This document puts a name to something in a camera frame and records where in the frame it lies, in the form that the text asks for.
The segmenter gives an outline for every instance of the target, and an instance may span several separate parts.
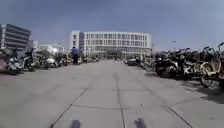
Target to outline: concrete pavement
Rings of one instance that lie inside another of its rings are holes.
[[[223,96],[122,62],[0,75],[0,128],[223,128]]]

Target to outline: window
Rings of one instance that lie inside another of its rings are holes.
[[[121,39],[121,34],[118,34],[118,39]]]
[[[125,41],[124,40],[122,40],[122,45],[125,45]]]
[[[130,42],[129,41],[127,41],[127,45],[130,45]]]
[[[116,39],[116,34],[113,34],[113,39]]]
[[[131,35],[131,39],[134,40],[135,39],[135,36],[134,35]]]
[[[103,45],[103,41],[102,40],[100,40],[100,45]]]
[[[112,40],[108,40],[108,45],[112,45]]]
[[[107,34],[104,34],[104,38],[107,39]]]
[[[95,43],[96,43],[96,45],[98,45],[99,44],[99,40],[96,40]]]
[[[109,39],[112,39],[112,34],[109,34]]]
[[[138,41],[135,41],[135,46],[138,46]]]
[[[138,35],[135,35],[135,40],[138,40]]]
[[[116,40],[113,40],[113,45],[116,45]]]
[[[76,35],[73,35],[73,39],[76,39]]]
[[[125,39],[125,34],[122,34],[122,39]]]

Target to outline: person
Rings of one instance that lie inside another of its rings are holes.
[[[16,59],[18,58],[17,48],[15,48],[15,49],[12,50],[12,57],[15,57]]]
[[[72,58],[73,58],[73,64],[78,64],[79,52],[78,49],[76,49],[75,47],[73,47],[72,50]]]

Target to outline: motorcycle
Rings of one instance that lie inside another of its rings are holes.
[[[47,62],[47,57],[43,56],[39,58],[39,64],[41,69],[49,69],[49,64]]]
[[[5,52],[0,53],[0,69],[10,75],[17,75],[20,73],[19,63],[13,56],[7,55]]]
[[[22,60],[22,63],[20,64],[21,66],[19,66],[18,68],[20,68],[21,70],[27,69],[30,72],[34,72],[35,71],[35,62],[33,60],[32,51],[26,52],[25,54],[26,54],[26,56],[20,57],[20,59]]]
[[[162,53],[155,61],[155,71],[159,76],[162,76],[166,73],[169,77],[176,77],[176,72],[178,68],[178,63],[173,61],[169,55],[170,52]]]
[[[53,57],[47,58],[46,61],[47,61],[48,65],[49,65],[49,67],[51,67],[51,68],[57,68],[58,67],[57,62],[55,61],[55,59]]]

